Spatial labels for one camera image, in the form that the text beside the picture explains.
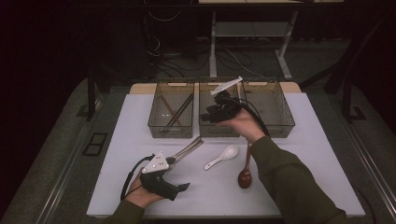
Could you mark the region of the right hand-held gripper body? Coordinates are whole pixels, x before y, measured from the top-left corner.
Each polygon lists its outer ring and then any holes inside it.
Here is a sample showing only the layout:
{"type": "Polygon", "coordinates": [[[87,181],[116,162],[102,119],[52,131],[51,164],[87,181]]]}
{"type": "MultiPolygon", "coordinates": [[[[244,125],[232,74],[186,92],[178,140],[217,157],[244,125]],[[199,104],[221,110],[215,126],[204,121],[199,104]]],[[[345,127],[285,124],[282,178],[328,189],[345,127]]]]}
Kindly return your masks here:
{"type": "Polygon", "coordinates": [[[227,119],[232,119],[241,109],[241,104],[237,98],[232,98],[231,94],[227,92],[227,89],[242,81],[241,77],[237,79],[224,82],[219,84],[210,93],[214,95],[215,105],[219,108],[219,111],[211,115],[216,115],[218,120],[212,123],[222,122],[227,119]]]}

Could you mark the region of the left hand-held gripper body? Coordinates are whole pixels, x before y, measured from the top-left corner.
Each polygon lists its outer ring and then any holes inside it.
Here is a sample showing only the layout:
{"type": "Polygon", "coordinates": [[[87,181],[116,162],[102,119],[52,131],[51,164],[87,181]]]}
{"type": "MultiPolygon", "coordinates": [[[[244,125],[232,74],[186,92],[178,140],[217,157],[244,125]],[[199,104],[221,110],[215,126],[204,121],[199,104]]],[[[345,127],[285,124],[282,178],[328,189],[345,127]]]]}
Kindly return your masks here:
{"type": "Polygon", "coordinates": [[[143,168],[140,181],[143,187],[149,192],[173,201],[179,190],[163,178],[163,175],[170,169],[171,165],[168,164],[166,158],[168,157],[165,157],[162,152],[155,154],[143,168]]]}

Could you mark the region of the transparent grey plastic basket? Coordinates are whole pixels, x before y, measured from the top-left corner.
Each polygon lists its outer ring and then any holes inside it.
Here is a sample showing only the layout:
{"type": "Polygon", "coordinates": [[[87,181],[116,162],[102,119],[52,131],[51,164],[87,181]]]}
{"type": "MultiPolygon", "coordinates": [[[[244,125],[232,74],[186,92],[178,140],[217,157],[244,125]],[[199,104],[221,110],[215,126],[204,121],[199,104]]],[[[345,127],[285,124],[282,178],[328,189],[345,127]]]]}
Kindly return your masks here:
{"type": "Polygon", "coordinates": [[[295,126],[286,97],[278,82],[241,84],[242,97],[257,114],[273,138],[287,138],[295,126]]]}
{"type": "Polygon", "coordinates": [[[202,137],[238,137],[230,127],[216,126],[210,121],[203,121],[200,116],[206,114],[208,106],[215,105],[214,95],[211,92],[219,82],[201,82],[199,84],[199,130],[202,137]]]}
{"type": "Polygon", "coordinates": [[[153,138],[192,138],[193,124],[193,101],[194,84],[182,82],[160,82],[157,84],[151,111],[148,119],[148,127],[153,138]],[[187,97],[193,93],[193,100],[183,112],[179,120],[181,126],[176,123],[166,126],[172,115],[161,99],[161,95],[168,104],[177,111],[187,97]]]}

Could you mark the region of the metal fork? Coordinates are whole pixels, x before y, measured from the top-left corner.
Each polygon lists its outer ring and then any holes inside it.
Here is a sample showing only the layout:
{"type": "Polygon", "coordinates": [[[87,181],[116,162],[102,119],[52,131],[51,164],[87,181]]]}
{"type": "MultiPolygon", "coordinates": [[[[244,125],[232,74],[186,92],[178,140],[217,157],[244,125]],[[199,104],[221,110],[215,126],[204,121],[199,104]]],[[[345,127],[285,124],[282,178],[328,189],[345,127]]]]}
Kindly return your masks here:
{"type": "Polygon", "coordinates": [[[170,168],[173,169],[173,168],[176,166],[177,163],[178,163],[178,162],[175,162],[174,164],[171,164],[171,165],[170,165],[170,168]]]}
{"type": "Polygon", "coordinates": [[[186,157],[189,153],[193,152],[196,148],[204,143],[201,136],[195,138],[188,146],[180,150],[177,154],[174,155],[176,162],[179,162],[184,157],[186,157]]]}

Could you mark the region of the white ceramic spoon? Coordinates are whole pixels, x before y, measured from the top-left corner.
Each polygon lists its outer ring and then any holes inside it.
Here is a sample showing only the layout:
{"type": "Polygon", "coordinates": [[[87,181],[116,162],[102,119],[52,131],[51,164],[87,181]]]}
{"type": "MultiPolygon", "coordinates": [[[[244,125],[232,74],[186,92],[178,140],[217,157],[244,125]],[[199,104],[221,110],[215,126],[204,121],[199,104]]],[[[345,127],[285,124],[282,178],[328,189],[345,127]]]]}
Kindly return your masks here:
{"type": "Polygon", "coordinates": [[[213,161],[210,161],[204,166],[204,170],[208,171],[212,166],[220,161],[230,160],[236,157],[239,153],[239,147],[236,145],[229,145],[227,146],[219,156],[217,156],[213,161]]]}

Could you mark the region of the brown wooden chopstick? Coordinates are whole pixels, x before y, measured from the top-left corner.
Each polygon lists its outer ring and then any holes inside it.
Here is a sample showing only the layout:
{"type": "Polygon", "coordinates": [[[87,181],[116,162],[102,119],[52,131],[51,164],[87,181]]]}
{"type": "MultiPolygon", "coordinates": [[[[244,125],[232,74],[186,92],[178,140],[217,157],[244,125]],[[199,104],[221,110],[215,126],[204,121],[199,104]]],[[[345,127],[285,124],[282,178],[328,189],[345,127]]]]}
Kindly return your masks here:
{"type": "Polygon", "coordinates": [[[161,97],[163,103],[165,104],[165,106],[167,107],[167,109],[169,110],[170,114],[172,115],[172,118],[171,118],[171,120],[169,121],[170,124],[167,125],[167,126],[170,126],[171,123],[172,123],[173,121],[176,122],[179,126],[181,126],[181,122],[179,121],[179,119],[178,119],[178,117],[177,117],[175,111],[174,111],[174,110],[172,109],[172,107],[168,104],[168,102],[167,102],[166,99],[163,97],[163,95],[161,95],[160,97],[161,97]]]}

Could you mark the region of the brown wooden spoon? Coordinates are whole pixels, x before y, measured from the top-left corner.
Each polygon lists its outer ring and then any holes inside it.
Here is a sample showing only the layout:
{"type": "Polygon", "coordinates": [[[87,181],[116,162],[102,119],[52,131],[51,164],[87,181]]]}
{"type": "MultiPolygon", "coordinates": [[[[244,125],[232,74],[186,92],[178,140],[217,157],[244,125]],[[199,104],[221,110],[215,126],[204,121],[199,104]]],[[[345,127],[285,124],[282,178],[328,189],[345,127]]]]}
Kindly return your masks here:
{"type": "Polygon", "coordinates": [[[247,153],[246,153],[246,162],[245,162],[245,167],[243,170],[239,173],[238,175],[238,185],[241,189],[247,189],[250,187],[252,183],[252,176],[251,172],[249,169],[249,163],[250,163],[250,144],[247,145],[247,153]]]}

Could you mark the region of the person's right hand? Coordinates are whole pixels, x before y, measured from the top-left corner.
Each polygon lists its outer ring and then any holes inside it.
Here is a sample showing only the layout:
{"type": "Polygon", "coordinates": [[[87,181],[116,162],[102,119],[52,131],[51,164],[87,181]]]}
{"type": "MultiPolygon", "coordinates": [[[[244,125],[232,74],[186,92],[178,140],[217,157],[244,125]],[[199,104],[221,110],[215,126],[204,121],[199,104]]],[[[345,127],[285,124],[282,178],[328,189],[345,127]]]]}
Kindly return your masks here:
{"type": "Polygon", "coordinates": [[[245,109],[241,109],[232,119],[218,122],[217,126],[231,127],[236,133],[245,137],[250,144],[265,136],[257,121],[245,109]]]}

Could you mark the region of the person's left hand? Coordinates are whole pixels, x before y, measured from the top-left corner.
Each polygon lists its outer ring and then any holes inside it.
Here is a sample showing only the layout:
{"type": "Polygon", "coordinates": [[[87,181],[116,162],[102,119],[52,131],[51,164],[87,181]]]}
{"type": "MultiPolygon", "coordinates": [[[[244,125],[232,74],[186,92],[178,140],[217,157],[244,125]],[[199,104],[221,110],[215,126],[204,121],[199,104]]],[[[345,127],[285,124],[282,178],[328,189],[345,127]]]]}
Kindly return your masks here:
{"type": "Polygon", "coordinates": [[[146,209],[153,203],[163,200],[163,197],[144,189],[140,181],[140,176],[141,174],[138,174],[136,178],[132,181],[129,191],[124,199],[130,203],[146,209]]]}

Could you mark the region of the black metal stand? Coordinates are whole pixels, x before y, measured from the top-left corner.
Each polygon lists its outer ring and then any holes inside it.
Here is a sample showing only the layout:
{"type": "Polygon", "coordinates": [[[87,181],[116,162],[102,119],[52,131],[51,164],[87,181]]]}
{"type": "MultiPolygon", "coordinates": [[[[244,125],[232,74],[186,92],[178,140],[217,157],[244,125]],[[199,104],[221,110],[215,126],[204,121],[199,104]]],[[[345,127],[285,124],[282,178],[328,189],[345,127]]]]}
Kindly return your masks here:
{"type": "Polygon", "coordinates": [[[354,120],[366,120],[361,109],[358,106],[353,106],[351,104],[352,84],[353,78],[346,77],[343,85],[342,115],[348,123],[352,123],[354,120]]]}
{"type": "Polygon", "coordinates": [[[77,117],[85,118],[87,121],[91,121],[96,112],[97,107],[97,95],[99,94],[99,89],[96,85],[95,78],[97,77],[97,72],[94,68],[91,68],[87,74],[87,104],[82,105],[78,112],[77,117]]]}

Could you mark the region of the slanted black stand legs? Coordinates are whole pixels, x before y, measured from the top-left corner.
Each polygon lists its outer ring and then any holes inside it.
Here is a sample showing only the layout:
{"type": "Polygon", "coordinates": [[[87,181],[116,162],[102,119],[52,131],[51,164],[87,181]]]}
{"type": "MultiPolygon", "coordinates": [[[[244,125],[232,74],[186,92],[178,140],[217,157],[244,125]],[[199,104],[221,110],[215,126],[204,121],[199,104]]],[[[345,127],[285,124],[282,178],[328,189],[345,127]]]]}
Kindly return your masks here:
{"type": "Polygon", "coordinates": [[[376,30],[389,17],[390,13],[384,13],[371,21],[362,21],[364,27],[356,32],[351,39],[344,55],[333,65],[314,75],[313,77],[299,83],[301,90],[306,89],[315,82],[329,77],[324,86],[324,90],[329,94],[336,93],[348,77],[349,71],[358,60],[365,46],[369,43],[376,30]]]}

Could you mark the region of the white metal desk frame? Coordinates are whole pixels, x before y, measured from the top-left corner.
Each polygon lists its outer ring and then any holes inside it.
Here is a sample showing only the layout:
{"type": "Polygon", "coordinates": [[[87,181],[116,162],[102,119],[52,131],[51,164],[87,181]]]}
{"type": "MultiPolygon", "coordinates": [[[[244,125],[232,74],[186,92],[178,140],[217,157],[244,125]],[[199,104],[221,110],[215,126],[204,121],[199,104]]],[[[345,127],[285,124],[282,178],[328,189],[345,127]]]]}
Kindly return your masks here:
{"type": "MultiPolygon", "coordinates": [[[[198,0],[200,6],[219,5],[223,7],[253,7],[258,9],[259,6],[269,7],[271,5],[285,7],[306,7],[306,6],[325,6],[342,4],[344,0],[198,0]]],[[[276,59],[283,77],[291,80],[288,63],[284,55],[286,53],[290,38],[297,20],[299,9],[293,9],[290,18],[287,21],[252,21],[250,28],[246,22],[224,22],[217,21],[217,9],[212,10],[211,16],[211,36],[210,36],[210,54],[209,54],[209,71],[211,77],[217,76],[217,58],[216,58],[216,38],[217,37],[282,37],[282,46],[275,51],[276,59]]]]}

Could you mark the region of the black floor socket frame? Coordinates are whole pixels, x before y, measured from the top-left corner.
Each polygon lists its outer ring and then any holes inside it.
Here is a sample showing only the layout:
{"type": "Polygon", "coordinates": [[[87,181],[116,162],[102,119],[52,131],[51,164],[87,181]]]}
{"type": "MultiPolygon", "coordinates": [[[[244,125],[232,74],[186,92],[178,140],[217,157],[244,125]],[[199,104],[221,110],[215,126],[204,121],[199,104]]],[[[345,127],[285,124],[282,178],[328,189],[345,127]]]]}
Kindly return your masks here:
{"type": "Polygon", "coordinates": [[[106,142],[107,133],[93,133],[82,154],[84,156],[99,156],[106,142]]]}

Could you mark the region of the metal floor rail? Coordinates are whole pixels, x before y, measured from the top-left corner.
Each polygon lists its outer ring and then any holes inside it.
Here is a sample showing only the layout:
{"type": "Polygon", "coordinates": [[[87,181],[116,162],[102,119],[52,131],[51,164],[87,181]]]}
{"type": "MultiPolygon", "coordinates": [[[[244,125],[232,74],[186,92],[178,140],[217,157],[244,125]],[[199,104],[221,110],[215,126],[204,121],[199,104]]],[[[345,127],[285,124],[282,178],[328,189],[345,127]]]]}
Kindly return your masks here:
{"type": "Polygon", "coordinates": [[[396,135],[369,105],[342,105],[341,115],[361,163],[396,224],[396,135]]]}
{"type": "Polygon", "coordinates": [[[61,116],[49,133],[35,163],[41,181],[40,201],[35,224],[49,224],[77,164],[92,125],[88,118],[88,96],[71,95],[61,116]]]}

